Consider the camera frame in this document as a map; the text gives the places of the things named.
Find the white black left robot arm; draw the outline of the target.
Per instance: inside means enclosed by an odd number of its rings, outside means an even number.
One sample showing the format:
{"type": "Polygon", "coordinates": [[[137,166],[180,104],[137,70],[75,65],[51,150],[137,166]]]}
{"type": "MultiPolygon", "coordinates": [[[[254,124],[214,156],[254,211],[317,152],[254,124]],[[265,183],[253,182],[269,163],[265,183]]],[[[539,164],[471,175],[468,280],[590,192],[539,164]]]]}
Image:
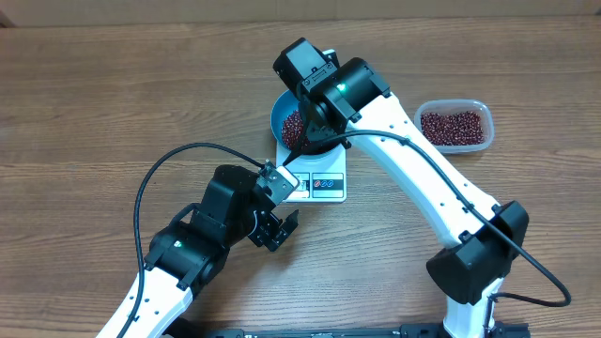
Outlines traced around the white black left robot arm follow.
{"type": "Polygon", "coordinates": [[[230,249],[249,238],[276,251],[298,225],[297,213],[281,220],[273,209],[299,186],[283,166],[267,162],[254,173],[221,165],[203,199],[183,208],[154,236],[144,275],[100,331],[102,337],[200,337],[182,314],[223,269],[230,249]]]}

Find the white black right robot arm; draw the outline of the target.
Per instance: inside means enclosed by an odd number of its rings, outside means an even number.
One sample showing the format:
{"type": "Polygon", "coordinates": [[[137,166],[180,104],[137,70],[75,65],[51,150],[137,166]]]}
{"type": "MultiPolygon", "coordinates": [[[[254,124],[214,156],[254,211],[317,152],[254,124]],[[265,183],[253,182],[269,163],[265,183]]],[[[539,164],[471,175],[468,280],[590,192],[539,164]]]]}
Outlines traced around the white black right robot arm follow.
{"type": "Polygon", "coordinates": [[[410,121],[385,80],[364,60],[344,65],[300,38],[273,63],[301,112],[377,162],[423,213],[442,245],[426,269],[447,297],[440,324],[404,324],[404,337],[527,337],[527,325],[493,317],[529,215],[500,205],[462,176],[410,121]]]}

